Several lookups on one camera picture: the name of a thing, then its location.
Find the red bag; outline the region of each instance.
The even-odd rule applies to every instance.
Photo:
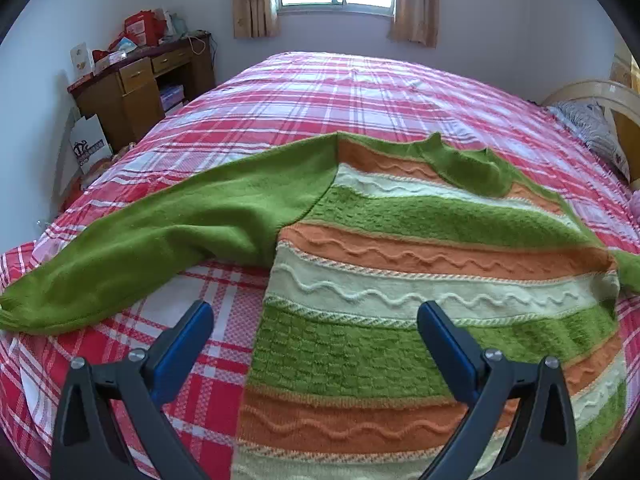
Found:
[[[157,46],[164,34],[165,20],[158,20],[152,10],[141,10],[124,20],[124,31],[137,46]]]

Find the pink cloth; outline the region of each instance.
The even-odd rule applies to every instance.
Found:
[[[397,142],[440,131],[459,149],[489,146],[559,192],[605,245],[640,253],[628,190],[544,108],[416,64],[292,52],[245,70],[159,123],[35,245],[0,254],[0,290],[107,213],[199,171],[336,130]],[[200,298],[213,305],[216,328],[165,413],[204,471],[228,478],[267,279],[265,269],[202,262],[96,326],[57,337],[0,333],[0,427],[36,476],[47,478],[71,358],[122,359],[130,348],[150,345]],[[628,369],[627,420],[640,398],[638,306],[640,298],[621,296],[616,307]],[[127,419],[118,417],[139,466],[153,475]]]
[[[631,209],[631,214],[636,219],[636,222],[640,224],[640,191],[635,191],[631,196],[629,209]]]

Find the cream stripe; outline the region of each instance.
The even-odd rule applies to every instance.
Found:
[[[580,231],[580,228],[567,215],[555,215],[549,211],[545,211],[525,198],[490,198],[473,194],[464,189],[427,180],[381,173],[363,173],[344,162],[338,167],[334,186],[348,187],[362,195],[376,198],[434,196],[494,207],[521,209],[540,213],[567,227]]]
[[[613,396],[620,383],[626,379],[624,352],[620,352],[600,376],[571,398],[575,425],[578,430],[598,416],[600,410]]]
[[[460,324],[511,324],[562,317],[618,293],[615,272],[517,282],[445,274],[381,273],[310,256],[279,244],[267,294],[313,309],[355,316],[415,319],[435,300]]]
[[[355,314],[345,314],[343,312],[331,312],[327,310],[311,308],[310,306],[301,305],[299,303],[293,303],[291,300],[287,300],[286,298],[282,298],[281,296],[276,296],[275,294],[265,294],[264,301],[270,300],[280,300],[284,302],[284,310],[287,310],[292,314],[299,314],[300,316],[317,322],[343,323],[364,327],[379,326],[382,328],[411,328],[412,330],[415,330],[417,326],[415,319],[356,316]]]
[[[576,430],[586,427],[604,407],[625,377],[622,352],[589,387],[572,397]],[[483,475],[495,462],[507,429],[494,433],[471,478]],[[300,453],[239,441],[231,467],[232,480],[383,480],[417,479],[442,447],[406,453],[371,455]]]

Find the curtain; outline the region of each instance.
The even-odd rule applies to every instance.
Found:
[[[234,0],[234,37],[263,38],[278,34],[276,0]]]
[[[439,21],[440,0],[396,0],[391,37],[435,47]]]

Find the window frame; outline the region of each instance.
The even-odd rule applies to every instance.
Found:
[[[282,0],[276,0],[278,14],[305,14],[308,12],[359,12],[378,16],[393,16],[396,0],[391,0],[391,7],[379,7],[364,4],[349,4],[346,0],[341,2],[333,0],[328,3],[316,4],[288,4],[283,5]]]

